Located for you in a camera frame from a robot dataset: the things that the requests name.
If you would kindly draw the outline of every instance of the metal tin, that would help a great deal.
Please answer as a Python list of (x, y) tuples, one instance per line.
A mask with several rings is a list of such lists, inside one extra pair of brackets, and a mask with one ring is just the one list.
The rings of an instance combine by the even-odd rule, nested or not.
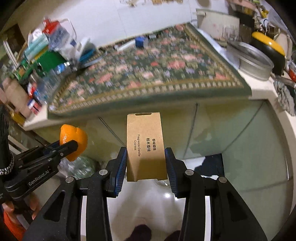
[(229, 42), (227, 52), (239, 59), (239, 69), (259, 80), (268, 80), (273, 62), (260, 50), (244, 42)]

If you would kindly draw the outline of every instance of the cabinet door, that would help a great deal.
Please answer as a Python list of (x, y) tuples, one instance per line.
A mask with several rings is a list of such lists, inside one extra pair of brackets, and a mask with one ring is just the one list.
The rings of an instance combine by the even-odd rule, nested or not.
[(198, 103), (185, 159), (222, 153), (244, 130), (262, 103), (249, 100)]
[(128, 114), (160, 112), (164, 147), (171, 147), (176, 158), (182, 159), (187, 147), (195, 109), (195, 102), (179, 105), (163, 104), (161, 106), (158, 104), (157, 106), (134, 107), (114, 115), (104, 115), (102, 119), (115, 135), (126, 144)]
[(290, 215), (293, 180), (266, 188), (240, 192), (259, 224), (267, 240), (272, 240)]
[(289, 179), (288, 167), (292, 163), (289, 149), (272, 112), (264, 103), (248, 127), (222, 153), (225, 177), (237, 191), (263, 188)]

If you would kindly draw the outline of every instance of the white wall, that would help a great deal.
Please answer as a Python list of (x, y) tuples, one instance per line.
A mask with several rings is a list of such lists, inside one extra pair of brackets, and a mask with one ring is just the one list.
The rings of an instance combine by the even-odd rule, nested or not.
[(4, 30), (15, 23), (27, 36), (29, 31), (42, 26), (44, 16), (51, 19), (69, 18), (76, 29), (78, 40), (91, 37), (97, 46), (126, 37), (158, 30), (170, 25), (188, 22), (196, 8), (209, 8), (228, 12), (225, 0), (184, 0), (183, 4), (143, 5), (139, 0), (135, 8), (121, 4), (120, 0), (27, 0), (10, 17)]

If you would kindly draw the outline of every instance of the cardboard box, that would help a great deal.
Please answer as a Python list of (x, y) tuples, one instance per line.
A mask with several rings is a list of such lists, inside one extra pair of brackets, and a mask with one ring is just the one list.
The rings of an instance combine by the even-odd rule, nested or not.
[(127, 181), (168, 178), (160, 113), (127, 117)]

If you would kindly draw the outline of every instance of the carpet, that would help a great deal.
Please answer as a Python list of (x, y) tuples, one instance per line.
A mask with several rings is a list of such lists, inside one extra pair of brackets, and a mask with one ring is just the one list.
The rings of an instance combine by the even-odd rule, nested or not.
[(108, 54), (100, 62), (66, 79), (49, 105), (49, 117), (252, 94), (237, 70), (190, 23), (156, 34), (145, 49), (117, 52), (107, 46)]

